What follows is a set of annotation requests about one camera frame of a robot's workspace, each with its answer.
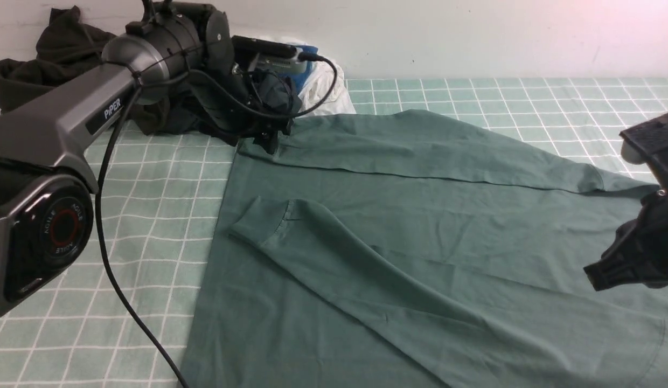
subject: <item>sleeve cuff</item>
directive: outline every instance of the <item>sleeve cuff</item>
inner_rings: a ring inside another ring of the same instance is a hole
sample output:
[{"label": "sleeve cuff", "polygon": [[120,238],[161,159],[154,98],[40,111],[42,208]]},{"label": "sleeve cuff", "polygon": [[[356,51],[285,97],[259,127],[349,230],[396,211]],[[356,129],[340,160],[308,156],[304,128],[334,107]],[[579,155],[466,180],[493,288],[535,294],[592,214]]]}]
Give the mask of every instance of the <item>sleeve cuff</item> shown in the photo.
[{"label": "sleeve cuff", "polygon": [[261,246],[282,230],[292,206],[292,201],[256,197],[237,223],[229,227],[229,234]]}]

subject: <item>shirt seam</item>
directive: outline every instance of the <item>shirt seam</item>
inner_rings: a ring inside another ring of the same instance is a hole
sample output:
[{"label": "shirt seam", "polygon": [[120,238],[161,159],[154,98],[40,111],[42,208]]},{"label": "shirt seam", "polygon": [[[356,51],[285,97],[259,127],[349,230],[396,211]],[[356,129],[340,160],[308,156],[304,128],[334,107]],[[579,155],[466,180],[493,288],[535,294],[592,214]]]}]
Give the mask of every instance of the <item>shirt seam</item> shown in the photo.
[{"label": "shirt seam", "polygon": [[282,233],[287,224],[287,219],[290,217],[292,211],[293,211],[293,200],[290,199],[287,202],[287,208],[285,209],[284,214],[282,215],[282,219],[280,219],[276,229],[274,229],[272,234],[270,234],[267,238],[265,238],[261,243],[258,244],[260,248],[263,248],[263,246],[267,245],[271,240],[273,240],[278,235],[280,235],[280,233]]},{"label": "shirt seam", "polygon": [[664,339],[666,338],[666,333],[667,333],[667,321],[662,320],[662,334],[659,337],[659,344],[657,344],[657,349],[655,349],[655,354],[652,355],[652,359],[648,365],[648,368],[646,371],[636,380],[634,386],[639,386],[640,383],[642,383],[643,380],[645,380],[646,377],[650,374],[650,371],[652,370],[652,367],[655,365],[657,361],[657,357],[659,356],[659,351],[662,349],[662,345],[664,344]]}]

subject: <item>dark green cloth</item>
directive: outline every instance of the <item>dark green cloth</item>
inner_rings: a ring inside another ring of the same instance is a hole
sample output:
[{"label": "dark green cloth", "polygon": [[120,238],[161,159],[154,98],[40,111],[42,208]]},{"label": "dark green cloth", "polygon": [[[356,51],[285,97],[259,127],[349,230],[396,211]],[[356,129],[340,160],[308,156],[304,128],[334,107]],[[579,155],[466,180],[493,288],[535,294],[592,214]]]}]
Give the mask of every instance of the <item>dark green cloth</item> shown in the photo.
[{"label": "dark green cloth", "polygon": [[668,288],[582,270],[656,190],[432,113],[236,157],[192,386],[668,386]]}]

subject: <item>robotic arm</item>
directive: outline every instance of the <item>robotic arm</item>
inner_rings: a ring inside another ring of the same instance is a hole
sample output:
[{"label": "robotic arm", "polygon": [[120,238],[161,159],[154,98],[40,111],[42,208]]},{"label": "robotic arm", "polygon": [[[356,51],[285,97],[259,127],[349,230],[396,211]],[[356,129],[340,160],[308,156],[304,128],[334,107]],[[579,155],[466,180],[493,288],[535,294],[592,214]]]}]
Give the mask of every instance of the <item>robotic arm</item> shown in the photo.
[{"label": "robotic arm", "polygon": [[84,153],[107,128],[122,126],[130,105],[155,103],[186,82],[217,130],[254,138],[268,153],[279,132],[289,135],[292,118],[317,108],[275,114],[251,90],[251,72],[266,58],[291,68],[327,59],[231,37],[226,14],[211,5],[143,4],[142,21],[107,44],[101,66],[0,116],[0,316],[85,248],[95,218],[91,194],[103,176],[98,182]]},{"label": "robotic arm", "polygon": [[642,283],[668,286],[668,113],[622,131],[622,157],[647,164],[661,189],[641,200],[636,219],[617,229],[599,262],[584,268],[595,290]]}]

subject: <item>circular cap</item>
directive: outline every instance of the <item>circular cap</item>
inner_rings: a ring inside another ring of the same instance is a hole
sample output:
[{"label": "circular cap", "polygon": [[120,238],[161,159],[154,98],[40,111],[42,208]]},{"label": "circular cap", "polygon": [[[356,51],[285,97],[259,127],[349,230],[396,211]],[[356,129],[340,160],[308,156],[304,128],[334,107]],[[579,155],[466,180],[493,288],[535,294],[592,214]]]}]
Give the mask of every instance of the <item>circular cap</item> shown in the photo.
[{"label": "circular cap", "polygon": [[61,259],[77,249],[87,227],[86,208],[74,197],[58,199],[41,220],[39,240],[48,258]]}]

